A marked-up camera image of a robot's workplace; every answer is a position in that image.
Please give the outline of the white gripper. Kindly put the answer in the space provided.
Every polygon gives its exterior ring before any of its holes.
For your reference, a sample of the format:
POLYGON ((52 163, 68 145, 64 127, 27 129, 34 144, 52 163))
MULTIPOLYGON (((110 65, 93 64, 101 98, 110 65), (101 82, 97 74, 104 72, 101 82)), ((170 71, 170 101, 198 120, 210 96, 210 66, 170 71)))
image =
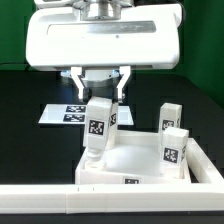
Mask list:
POLYGON ((73 7, 44 7, 29 22, 26 41, 28 63, 43 71, 71 68, 78 99, 87 103, 91 89, 82 67, 119 67, 117 101, 131 77, 131 67, 171 69, 180 57, 178 27, 180 4, 124 8, 118 20, 83 21, 73 7))

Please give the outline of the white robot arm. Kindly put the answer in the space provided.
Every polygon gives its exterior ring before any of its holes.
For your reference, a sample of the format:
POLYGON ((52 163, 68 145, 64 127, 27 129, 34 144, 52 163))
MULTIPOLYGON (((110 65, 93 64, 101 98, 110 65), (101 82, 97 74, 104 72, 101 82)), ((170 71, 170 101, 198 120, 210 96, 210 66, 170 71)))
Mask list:
POLYGON ((102 71, 121 76, 115 99, 133 69, 172 69, 180 57, 180 2, 136 6, 133 0, 34 0, 26 59, 37 70, 69 70, 86 101, 102 71))

